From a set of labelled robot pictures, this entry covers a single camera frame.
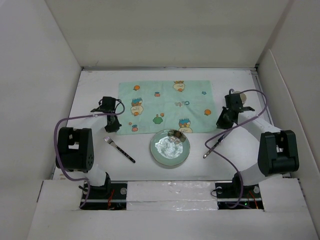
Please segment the green cartoon cloth placemat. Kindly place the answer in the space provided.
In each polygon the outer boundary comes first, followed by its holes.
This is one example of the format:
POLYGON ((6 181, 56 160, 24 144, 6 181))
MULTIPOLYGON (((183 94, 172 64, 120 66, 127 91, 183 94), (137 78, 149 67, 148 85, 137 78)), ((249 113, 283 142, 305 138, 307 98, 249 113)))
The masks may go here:
POLYGON ((210 133, 217 111, 208 80, 135 81, 118 86, 125 112, 118 135, 151 134, 164 129, 210 133))

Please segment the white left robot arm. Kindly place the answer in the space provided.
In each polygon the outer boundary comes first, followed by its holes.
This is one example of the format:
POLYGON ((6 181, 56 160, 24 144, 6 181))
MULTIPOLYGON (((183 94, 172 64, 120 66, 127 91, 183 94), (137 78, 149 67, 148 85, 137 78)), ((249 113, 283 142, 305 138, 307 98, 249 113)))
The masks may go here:
POLYGON ((66 117, 54 127, 53 144, 56 166, 73 182, 84 181, 83 191, 94 190, 100 198, 111 194, 110 177, 95 163, 94 135, 102 129, 120 129, 118 116, 125 106, 120 99, 104 96, 89 114, 66 117))

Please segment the blue-grey ceramic mug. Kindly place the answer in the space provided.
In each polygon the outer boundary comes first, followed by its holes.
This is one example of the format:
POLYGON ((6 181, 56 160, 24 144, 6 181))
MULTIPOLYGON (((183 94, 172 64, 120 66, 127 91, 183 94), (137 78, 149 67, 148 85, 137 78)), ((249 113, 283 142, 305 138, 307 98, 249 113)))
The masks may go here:
POLYGON ((231 88, 228 93, 229 94, 239 94, 242 104, 245 104, 247 101, 247 96, 245 93, 241 93, 240 91, 235 91, 233 88, 231 88))

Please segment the knife with patterned handle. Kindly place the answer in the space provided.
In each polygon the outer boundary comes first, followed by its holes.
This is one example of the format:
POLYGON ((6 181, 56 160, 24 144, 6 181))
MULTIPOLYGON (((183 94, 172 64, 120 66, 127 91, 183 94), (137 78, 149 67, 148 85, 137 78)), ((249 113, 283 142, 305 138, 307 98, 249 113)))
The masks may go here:
POLYGON ((225 139, 226 136, 227 134, 222 135, 214 144, 214 146, 203 155, 203 158, 205 159, 208 155, 210 155, 211 152, 221 144, 221 142, 225 139))

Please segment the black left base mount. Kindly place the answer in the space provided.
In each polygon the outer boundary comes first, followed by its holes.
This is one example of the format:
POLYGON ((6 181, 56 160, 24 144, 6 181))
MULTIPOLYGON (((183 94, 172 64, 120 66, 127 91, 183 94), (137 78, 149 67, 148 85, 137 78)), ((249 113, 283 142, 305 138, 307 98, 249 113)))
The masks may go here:
POLYGON ((128 183, 125 181, 112 181, 107 188, 90 188, 88 197, 82 194, 80 201, 81 210, 106 210, 122 211, 127 209, 128 183))

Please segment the green floral ceramic plate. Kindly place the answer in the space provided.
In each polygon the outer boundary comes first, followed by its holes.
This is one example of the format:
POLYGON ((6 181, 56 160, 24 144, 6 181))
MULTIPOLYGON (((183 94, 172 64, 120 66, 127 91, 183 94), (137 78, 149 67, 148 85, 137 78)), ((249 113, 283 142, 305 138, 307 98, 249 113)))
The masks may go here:
POLYGON ((190 141, 179 130, 161 130, 150 141, 151 155, 162 166, 173 168, 183 164, 188 158, 190 151, 190 141))

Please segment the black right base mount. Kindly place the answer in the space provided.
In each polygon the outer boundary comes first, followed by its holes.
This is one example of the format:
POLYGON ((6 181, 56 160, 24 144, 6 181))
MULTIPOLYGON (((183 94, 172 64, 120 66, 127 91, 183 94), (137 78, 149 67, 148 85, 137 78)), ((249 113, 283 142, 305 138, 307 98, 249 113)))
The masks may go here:
POLYGON ((217 200, 218 210, 263 210, 264 205, 258 184, 236 189, 231 182, 217 182, 210 195, 217 200))

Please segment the fork with black handle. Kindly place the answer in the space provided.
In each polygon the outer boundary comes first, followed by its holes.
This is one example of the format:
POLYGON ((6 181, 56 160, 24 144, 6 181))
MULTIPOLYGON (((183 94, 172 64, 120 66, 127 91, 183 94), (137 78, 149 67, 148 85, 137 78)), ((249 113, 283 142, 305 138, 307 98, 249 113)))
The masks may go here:
POLYGON ((116 145, 116 143, 110 138, 110 137, 105 137, 104 140, 111 145, 112 147, 114 147, 115 149, 117 149, 122 155, 124 155, 129 161, 131 161, 132 163, 136 163, 136 161, 130 156, 128 155, 122 148, 120 148, 118 145, 116 145))

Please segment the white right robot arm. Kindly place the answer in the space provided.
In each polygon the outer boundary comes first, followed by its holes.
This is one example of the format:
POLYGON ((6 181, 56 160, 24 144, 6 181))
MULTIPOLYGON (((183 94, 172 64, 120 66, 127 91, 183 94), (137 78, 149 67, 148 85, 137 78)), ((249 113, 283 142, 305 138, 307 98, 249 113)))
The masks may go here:
POLYGON ((274 176, 293 173, 299 169, 296 135, 292 130, 281 130, 273 126, 250 106, 243 106, 239 92, 224 96, 225 106, 216 122, 216 127, 226 136, 237 127, 246 129, 259 141, 257 163, 236 173, 231 191, 243 197, 251 186, 274 176))

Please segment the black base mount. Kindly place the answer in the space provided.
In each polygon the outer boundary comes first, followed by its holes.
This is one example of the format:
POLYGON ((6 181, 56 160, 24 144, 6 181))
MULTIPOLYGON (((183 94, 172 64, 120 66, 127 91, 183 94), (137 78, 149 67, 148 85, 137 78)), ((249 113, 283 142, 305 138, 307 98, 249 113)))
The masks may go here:
POLYGON ((210 195, 217 200, 218 210, 263 210, 264 205, 258 184, 236 189, 231 182, 217 182, 210 195))
POLYGON ((88 197, 82 194, 80 201, 81 210, 106 210, 122 211, 127 209, 128 183, 125 181, 112 181, 107 188, 90 188, 88 197))

